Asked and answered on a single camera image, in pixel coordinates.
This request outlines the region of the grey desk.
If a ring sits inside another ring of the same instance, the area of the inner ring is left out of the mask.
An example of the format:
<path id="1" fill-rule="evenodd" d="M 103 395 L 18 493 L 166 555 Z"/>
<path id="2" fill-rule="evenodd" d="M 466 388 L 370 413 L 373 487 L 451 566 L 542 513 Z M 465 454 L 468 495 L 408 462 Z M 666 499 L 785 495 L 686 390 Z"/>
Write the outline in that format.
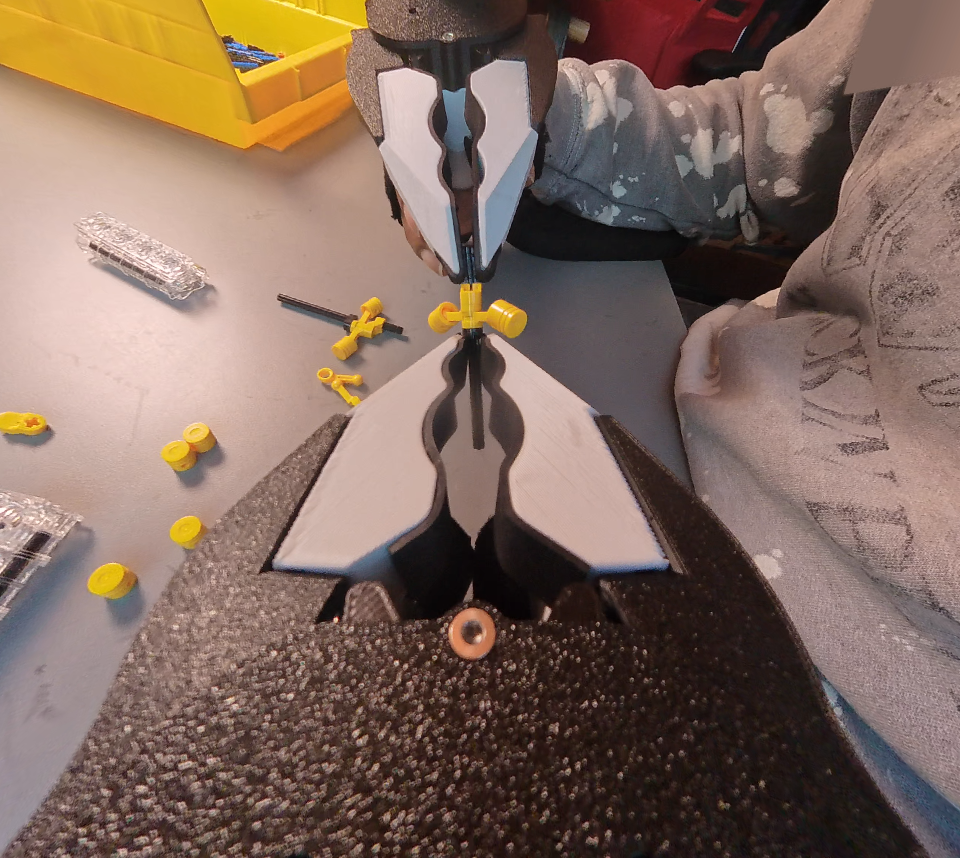
<path id="1" fill-rule="evenodd" d="M 207 284 L 172 300 L 77 243 L 96 213 L 188 255 Z M 174 520 L 211 526 L 332 415 L 318 382 L 337 329 L 278 293 L 341 310 L 384 300 L 402 337 L 347 366 L 362 395 L 439 337 L 456 290 L 409 251 L 377 149 L 351 113 L 285 153 L 247 152 L 2 71 L 2 411 L 50 432 L 2 436 L 2 489 L 81 517 L 2 619 L 2 845 L 96 719 L 151 607 L 190 553 Z M 174 472 L 162 446 L 206 423 L 217 444 Z M 107 563 L 125 597 L 88 589 Z"/>

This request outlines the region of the yellow plastic bin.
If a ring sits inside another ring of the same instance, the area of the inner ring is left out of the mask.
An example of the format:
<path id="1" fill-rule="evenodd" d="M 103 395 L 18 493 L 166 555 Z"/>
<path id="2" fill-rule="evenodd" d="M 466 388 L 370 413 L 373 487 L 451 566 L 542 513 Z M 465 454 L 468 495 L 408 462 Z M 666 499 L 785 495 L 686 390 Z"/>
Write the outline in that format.
<path id="1" fill-rule="evenodd" d="M 239 148 L 346 75 L 367 0 L 2 0 L 2 64 Z M 248 72 L 222 36 L 285 58 Z"/>
<path id="2" fill-rule="evenodd" d="M 283 151 L 307 136 L 337 121 L 354 107 L 345 79 L 307 99 L 268 115 L 251 124 L 255 144 Z"/>

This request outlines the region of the yellow piston crank assembly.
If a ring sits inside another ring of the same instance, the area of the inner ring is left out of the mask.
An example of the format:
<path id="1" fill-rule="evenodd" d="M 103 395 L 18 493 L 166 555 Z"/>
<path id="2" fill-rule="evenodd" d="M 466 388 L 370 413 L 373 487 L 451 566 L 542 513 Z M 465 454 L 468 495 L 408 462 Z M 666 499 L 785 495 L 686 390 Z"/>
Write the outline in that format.
<path id="1" fill-rule="evenodd" d="M 384 318 L 382 314 L 383 305 L 378 298 L 370 298 L 363 302 L 358 317 L 285 294 L 278 294 L 276 298 L 281 303 L 295 309 L 315 313 L 342 324 L 345 337 L 339 339 L 331 347 L 334 356 L 341 361 L 347 360 L 357 351 L 358 341 L 361 338 L 372 339 L 378 337 L 384 331 L 394 335 L 403 335 L 403 328 L 400 325 L 390 323 Z"/>
<path id="2" fill-rule="evenodd" d="M 460 286 L 459 306 L 445 301 L 428 317 L 430 328 L 440 334 L 448 332 L 456 324 L 461 325 L 468 370 L 472 442 L 476 450 L 483 449 L 485 445 L 481 391 L 483 327 L 487 324 L 506 337 L 515 338 L 527 324 L 526 312 L 509 301 L 496 300 L 486 310 L 482 308 L 482 303 L 482 284 L 466 281 Z"/>

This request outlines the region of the transparent cylinder block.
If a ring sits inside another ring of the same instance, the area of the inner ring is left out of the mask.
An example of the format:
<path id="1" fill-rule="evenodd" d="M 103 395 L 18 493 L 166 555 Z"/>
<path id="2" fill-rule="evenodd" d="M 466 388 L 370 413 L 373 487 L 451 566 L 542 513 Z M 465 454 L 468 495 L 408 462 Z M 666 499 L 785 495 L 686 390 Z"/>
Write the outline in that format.
<path id="1" fill-rule="evenodd" d="M 39 497 L 1 492 L 1 617 L 82 518 Z"/>
<path id="2" fill-rule="evenodd" d="M 124 222 L 96 213 L 76 223 L 78 246 L 172 300 L 184 300 L 208 283 L 206 269 L 183 252 Z"/>

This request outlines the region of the heap of blue black pins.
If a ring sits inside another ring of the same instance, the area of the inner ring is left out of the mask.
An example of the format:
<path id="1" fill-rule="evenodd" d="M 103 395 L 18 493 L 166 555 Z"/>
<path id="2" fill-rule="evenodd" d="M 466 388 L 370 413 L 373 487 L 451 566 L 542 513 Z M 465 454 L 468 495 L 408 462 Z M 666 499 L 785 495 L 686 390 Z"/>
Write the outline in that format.
<path id="1" fill-rule="evenodd" d="M 226 54 L 239 72 L 248 72 L 285 58 L 285 55 L 262 49 L 252 44 L 238 41 L 233 36 L 222 36 L 222 45 Z"/>

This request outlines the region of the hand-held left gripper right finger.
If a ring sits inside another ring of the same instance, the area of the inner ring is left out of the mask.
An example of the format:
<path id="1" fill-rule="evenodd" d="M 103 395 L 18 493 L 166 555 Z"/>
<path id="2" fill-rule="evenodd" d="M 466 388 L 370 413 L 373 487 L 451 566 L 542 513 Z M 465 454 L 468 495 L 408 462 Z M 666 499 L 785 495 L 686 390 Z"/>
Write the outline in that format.
<path id="1" fill-rule="evenodd" d="M 489 427 L 505 453 L 494 546 L 508 574 L 619 574 L 668 560 L 579 396 L 498 336 L 484 342 Z"/>

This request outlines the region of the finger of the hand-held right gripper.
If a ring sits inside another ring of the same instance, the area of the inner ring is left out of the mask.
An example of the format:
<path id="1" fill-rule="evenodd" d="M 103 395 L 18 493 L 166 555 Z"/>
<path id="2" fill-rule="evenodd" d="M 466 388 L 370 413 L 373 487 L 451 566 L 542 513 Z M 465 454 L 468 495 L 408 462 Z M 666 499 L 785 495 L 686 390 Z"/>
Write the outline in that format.
<path id="1" fill-rule="evenodd" d="M 454 199 L 442 174 L 446 147 L 433 125 L 443 109 L 439 81 L 410 67 L 382 71 L 377 86 L 383 125 L 380 154 L 426 244 L 449 276 L 463 276 Z"/>
<path id="2" fill-rule="evenodd" d="M 477 274 L 491 274 L 538 144 L 527 65 L 523 60 L 494 60 L 470 74 L 466 89 L 475 180 L 474 268 Z"/>

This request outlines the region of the person's grey speckled sweatshirt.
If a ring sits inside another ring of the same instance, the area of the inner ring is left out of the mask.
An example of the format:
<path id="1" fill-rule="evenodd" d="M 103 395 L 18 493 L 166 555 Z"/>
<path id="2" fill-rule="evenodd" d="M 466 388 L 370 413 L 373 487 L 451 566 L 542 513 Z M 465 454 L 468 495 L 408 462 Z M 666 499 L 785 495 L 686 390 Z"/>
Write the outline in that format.
<path id="1" fill-rule="evenodd" d="M 699 496 L 929 854 L 958 856 L 958 79 L 894 87 L 776 294 L 695 325 Z"/>

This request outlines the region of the red plastic crate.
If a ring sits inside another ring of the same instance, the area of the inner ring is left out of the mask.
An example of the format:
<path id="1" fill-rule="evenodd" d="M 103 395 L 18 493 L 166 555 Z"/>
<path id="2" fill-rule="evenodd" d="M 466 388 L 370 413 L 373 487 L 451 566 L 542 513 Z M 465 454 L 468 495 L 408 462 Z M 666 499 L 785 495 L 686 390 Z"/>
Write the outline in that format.
<path id="1" fill-rule="evenodd" d="M 729 53 L 764 0 L 568 0 L 590 28 L 567 55 L 594 63 L 628 60 L 657 87 L 690 84 L 691 60 L 705 50 Z"/>

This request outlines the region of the person's right forearm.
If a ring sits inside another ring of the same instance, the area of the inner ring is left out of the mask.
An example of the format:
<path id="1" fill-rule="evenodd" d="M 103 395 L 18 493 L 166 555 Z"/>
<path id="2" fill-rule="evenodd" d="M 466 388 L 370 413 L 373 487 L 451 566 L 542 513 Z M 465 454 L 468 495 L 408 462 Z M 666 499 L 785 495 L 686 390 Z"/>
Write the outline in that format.
<path id="1" fill-rule="evenodd" d="M 872 3 L 832 0 L 761 70 L 696 86 L 561 60 L 534 195 L 613 227 L 731 238 L 769 225 L 811 241 L 862 128 L 844 87 Z"/>

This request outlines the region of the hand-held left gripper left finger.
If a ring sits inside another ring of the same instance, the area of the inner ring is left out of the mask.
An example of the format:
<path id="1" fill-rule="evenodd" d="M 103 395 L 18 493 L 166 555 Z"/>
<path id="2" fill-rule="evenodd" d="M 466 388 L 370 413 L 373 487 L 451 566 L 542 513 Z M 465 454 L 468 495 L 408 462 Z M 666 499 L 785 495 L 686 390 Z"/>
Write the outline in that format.
<path id="1" fill-rule="evenodd" d="M 286 571 L 463 571 L 440 452 L 457 427 L 451 338 L 355 408 L 272 559 Z"/>

